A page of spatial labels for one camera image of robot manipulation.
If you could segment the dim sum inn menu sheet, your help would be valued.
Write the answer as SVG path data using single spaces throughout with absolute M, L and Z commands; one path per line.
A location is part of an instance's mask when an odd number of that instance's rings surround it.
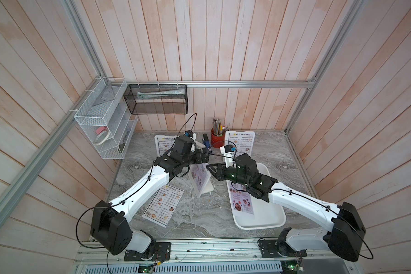
M 166 185 L 160 188 L 142 217 L 166 228 L 183 194 L 184 191 L 176 187 Z

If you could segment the special menu sheet top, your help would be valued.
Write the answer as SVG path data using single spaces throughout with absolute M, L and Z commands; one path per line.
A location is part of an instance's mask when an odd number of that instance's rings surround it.
M 208 182 L 208 171 L 206 166 L 206 164 L 196 164 L 192 166 L 192 178 L 199 192 L 202 192 Z

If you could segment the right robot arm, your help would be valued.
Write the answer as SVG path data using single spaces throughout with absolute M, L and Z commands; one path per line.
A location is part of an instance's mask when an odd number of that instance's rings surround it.
M 284 229 L 276 241 L 280 256 L 296 257 L 306 250 L 327 250 L 351 262 L 361 257 L 366 229 L 354 205 L 329 203 L 294 190 L 260 173 L 256 161 L 247 154 L 236 157 L 233 164 L 208 164 L 207 170 L 218 181 L 240 184 L 253 198 L 286 207 L 321 227 L 320 232 Z

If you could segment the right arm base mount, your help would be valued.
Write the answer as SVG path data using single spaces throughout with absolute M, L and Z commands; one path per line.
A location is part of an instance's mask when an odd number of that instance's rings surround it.
M 304 258 L 307 250 L 294 250 L 287 242 L 287 235 L 292 228 L 285 228 L 279 237 L 274 240 L 259 238 L 257 245 L 261 251 L 262 258 Z

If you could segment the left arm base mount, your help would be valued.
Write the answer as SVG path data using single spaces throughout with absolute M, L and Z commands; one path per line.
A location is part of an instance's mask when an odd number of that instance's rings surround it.
M 147 232 L 133 231 L 124 261 L 164 262 L 170 259 L 171 242 L 159 242 Z

